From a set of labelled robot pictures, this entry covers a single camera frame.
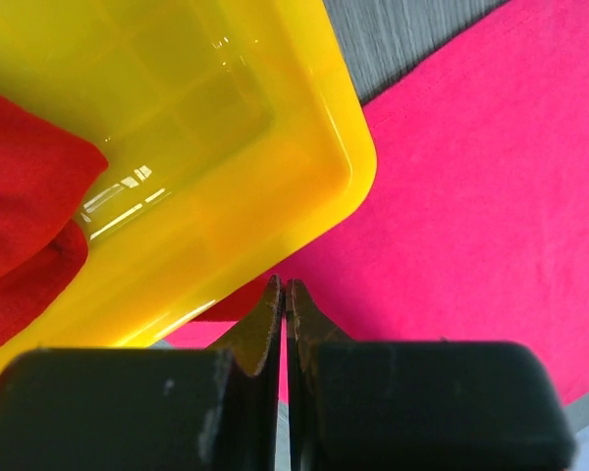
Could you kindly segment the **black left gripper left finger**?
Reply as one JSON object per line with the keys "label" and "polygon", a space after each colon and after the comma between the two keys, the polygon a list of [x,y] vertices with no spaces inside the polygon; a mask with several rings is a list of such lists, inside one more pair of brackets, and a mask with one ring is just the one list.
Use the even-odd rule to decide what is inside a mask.
{"label": "black left gripper left finger", "polygon": [[0,374],[0,470],[270,470],[281,281],[203,349],[40,348]]}

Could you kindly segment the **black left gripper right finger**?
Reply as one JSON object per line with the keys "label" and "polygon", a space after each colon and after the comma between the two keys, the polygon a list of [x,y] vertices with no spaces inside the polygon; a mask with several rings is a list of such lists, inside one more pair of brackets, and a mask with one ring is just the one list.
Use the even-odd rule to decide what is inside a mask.
{"label": "black left gripper right finger", "polygon": [[566,470],[575,436],[549,375],[509,341],[354,340],[286,287],[295,470]]}

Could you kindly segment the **pink t-shirt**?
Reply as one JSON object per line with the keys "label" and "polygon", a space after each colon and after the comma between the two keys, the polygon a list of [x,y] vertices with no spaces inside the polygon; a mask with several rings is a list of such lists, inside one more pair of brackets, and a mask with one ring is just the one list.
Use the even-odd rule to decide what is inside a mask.
{"label": "pink t-shirt", "polygon": [[275,271],[358,340],[513,340],[589,392],[589,1],[509,1],[368,103],[377,174]]}

